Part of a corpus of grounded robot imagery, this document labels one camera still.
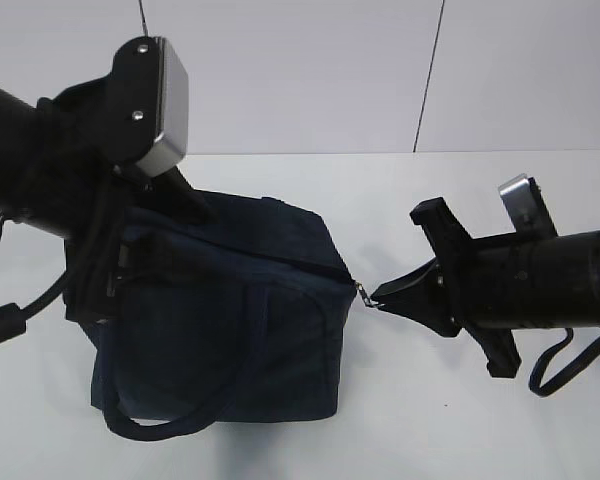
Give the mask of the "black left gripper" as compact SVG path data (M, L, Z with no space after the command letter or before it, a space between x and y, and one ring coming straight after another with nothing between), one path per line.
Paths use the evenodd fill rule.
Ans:
M64 243L66 266L74 272L62 294L68 321L94 324L115 317L113 283L125 210L143 193L142 185L113 175L106 196L104 220L86 259L78 262L84 238ZM149 210L183 227L204 227L219 221L203 193L196 190L177 167L153 179Z

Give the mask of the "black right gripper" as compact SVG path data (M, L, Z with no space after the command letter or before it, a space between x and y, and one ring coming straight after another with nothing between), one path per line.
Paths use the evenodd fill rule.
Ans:
M437 260L381 284L374 291L377 308L413 320L441 337L456 337L461 327L480 345L491 377L515 377L521 358L512 333L480 327L469 313L465 281L474 259L474 239L441 197L420 202L410 217L423 229Z

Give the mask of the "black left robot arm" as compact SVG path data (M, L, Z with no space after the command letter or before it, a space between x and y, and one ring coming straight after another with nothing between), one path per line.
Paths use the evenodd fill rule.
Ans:
M80 322L104 313L128 206L184 224L210 220L177 167L186 139L168 133L173 83L164 73L112 72L33 106L0 89L0 239L6 222L25 223L63 238L67 254L40 297L0 307L0 342L62 294Z

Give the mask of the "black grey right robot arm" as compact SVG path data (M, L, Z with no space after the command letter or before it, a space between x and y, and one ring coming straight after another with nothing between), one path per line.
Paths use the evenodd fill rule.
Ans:
M529 229L473 238L441 197L421 202L410 216L434 257L380 285L371 295L378 309L445 338L468 332L494 378L518 373L514 331L566 330L533 369L532 385L541 395L600 355L600 230L558 236Z

